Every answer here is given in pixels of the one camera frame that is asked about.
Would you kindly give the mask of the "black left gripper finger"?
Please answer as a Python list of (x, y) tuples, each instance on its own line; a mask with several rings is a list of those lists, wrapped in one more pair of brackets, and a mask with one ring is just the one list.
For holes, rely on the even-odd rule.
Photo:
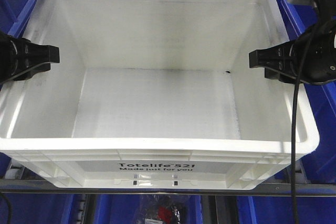
[(28, 80), (28, 79), (31, 79), (35, 74), (41, 73), (41, 72), (46, 72), (46, 71), (49, 71), (50, 69), (51, 69), (51, 64), (50, 63), (46, 63), (46, 64), (43, 64), (43, 65), (37, 67), (37, 68), (34, 68), (34, 69), (30, 70), (27, 73), (24, 73), (24, 74), (16, 77), (14, 79), (14, 81)]
[(18, 45), (18, 73), (27, 73), (46, 63), (60, 63), (59, 48), (16, 39)]

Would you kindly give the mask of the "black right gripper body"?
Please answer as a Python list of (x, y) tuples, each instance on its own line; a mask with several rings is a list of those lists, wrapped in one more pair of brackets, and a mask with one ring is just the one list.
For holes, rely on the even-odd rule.
[(335, 81), (335, 20), (318, 20), (291, 47), (295, 79), (324, 85)]

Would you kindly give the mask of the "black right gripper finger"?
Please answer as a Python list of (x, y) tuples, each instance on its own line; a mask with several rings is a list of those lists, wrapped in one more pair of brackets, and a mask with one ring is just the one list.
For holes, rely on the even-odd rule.
[(296, 71), (290, 70), (288, 73), (289, 73), (289, 76), (286, 76), (282, 72), (276, 72), (272, 69), (265, 68), (264, 77), (270, 80), (278, 80), (283, 83), (295, 84), (296, 77), (297, 77)]
[(249, 67), (285, 71), (294, 62), (290, 55), (293, 45), (292, 40), (270, 48), (256, 49), (249, 53)]

